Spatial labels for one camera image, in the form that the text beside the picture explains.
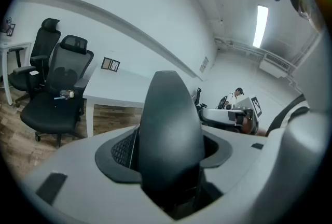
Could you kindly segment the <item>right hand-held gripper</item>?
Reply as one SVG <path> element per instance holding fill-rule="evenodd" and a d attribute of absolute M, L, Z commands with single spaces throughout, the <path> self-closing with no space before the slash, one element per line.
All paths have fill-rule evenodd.
<path fill-rule="evenodd" d="M 258 118 L 262 114 L 257 98 L 241 100 L 223 109 L 200 109 L 200 120 L 204 125 L 221 130 L 254 135 L 259 129 Z"/>

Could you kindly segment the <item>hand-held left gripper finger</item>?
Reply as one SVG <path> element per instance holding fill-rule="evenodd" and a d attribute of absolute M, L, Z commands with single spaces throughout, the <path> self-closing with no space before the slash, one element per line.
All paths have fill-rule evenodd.
<path fill-rule="evenodd" d="M 204 139 L 196 107 L 175 71 L 154 74 L 139 132 L 142 189 L 166 213 L 189 201 L 200 180 Z"/>

